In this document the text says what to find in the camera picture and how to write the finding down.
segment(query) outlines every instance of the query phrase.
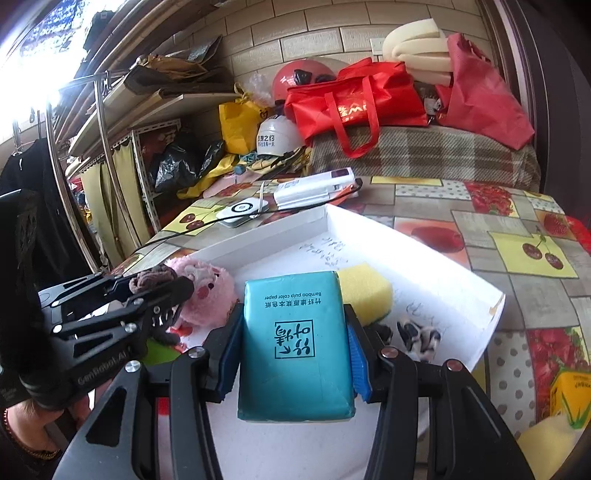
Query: bracelet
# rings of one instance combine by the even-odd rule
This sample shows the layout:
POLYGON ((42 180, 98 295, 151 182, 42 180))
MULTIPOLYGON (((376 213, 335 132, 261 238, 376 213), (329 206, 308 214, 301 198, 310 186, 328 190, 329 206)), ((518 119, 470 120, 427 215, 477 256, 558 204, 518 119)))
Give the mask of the bracelet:
POLYGON ((19 439, 17 439, 17 436, 14 435, 14 432, 12 431, 12 429, 10 428, 10 425, 8 424, 8 409, 4 410, 4 415, 2 416, 2 422, 4 424, 4 429, 6 430, 6 432, 8 433, 8 436, 12 439, 12 441, 14 443, 16 443, 22 450, 27 452, 32 457, 37 458, 39 460, 53 460, 57 456, 57 454, 60 453, 59 450, 56 452, 49 452, 47 450, 41 450, 41 451, 31 450, 23 442, 21 442, 19 439))

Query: wall socket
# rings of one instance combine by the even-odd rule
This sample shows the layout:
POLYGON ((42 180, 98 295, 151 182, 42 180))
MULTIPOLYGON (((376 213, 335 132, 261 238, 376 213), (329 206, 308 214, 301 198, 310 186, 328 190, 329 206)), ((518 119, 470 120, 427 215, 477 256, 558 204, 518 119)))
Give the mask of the wall socket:
POLYGON ((384 38, 370 38, 369 43, 371 45, 372 55, 381 55, 382 47, 384 46, 384 38))

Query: plastic bag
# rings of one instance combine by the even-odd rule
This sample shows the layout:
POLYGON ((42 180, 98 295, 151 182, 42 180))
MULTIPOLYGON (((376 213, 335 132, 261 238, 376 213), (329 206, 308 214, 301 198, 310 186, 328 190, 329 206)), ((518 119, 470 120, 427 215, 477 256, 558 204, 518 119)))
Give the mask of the plastic bag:
POLYGON ((250 74, 246 80, 240 82, 240 87, 257 105, 263 107, 275 105, 271 94, 271 82, 265 75, 258 72, 250 74))
POLYGON ((170 192, 195 185, 202 169, 203 157, 197 139, 188 132, 179 132, 162 154, 154 154, 152 179, 157 193, 170 192))
POLYGON ((198 198, 205 190, 207 190, 213 183, 222 175, 230 173, 234 169, 234 165, 238 163, 238 156, 235 154, 225 155, 217 162, 217 165, 200 178, 197 184, 188 189, 177 192, 177 197, 180 199, 198 198))
POLYGON ((253 151, 259 125, 269 116, 269 109, 257 105, 244 95, 236 102, 222 103, 219 114, 226 151, 238 155, 253 151))
POLYGON ((216 140, 215 142, 212 142, 205 152, 205 158, 203 159, 203 164, 199 170, 198 179, 202 179, 205 175, 217 167, 217 164, 220 163, 220 160, 225 154, 226 144, 224 143, 224 140, 216 140))

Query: white helmet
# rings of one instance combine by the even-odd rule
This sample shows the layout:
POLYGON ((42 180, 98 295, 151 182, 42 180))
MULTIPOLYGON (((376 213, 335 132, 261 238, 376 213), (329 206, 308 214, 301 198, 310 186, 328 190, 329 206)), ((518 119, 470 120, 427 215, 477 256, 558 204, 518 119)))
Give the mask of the white helmet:
POLYGON ((297 126, 284 115, 274 115, 259 127, 256 136, 256 153, 282 157, 304 145, 297 126))

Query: white charger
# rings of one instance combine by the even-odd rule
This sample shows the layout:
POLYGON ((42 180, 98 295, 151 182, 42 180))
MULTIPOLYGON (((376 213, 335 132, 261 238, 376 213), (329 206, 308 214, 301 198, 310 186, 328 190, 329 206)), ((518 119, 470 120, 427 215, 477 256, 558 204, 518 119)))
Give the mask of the white charger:
POLYGON ((277 186, 273 197, 279 209, 329 202, 355 183, 350 167, 302 177, 277 186))
POLYGON ((230 228, 236 228, 239 225, 256 218, 260 213, 269 209, 269 202, 262 198, 251 197, 240 202, 234 203, 229 207, 216 213, 216 217, 221 220, 220 223, 230 228), (229 218, 236 215, 243 215, 238 218, 229 218))

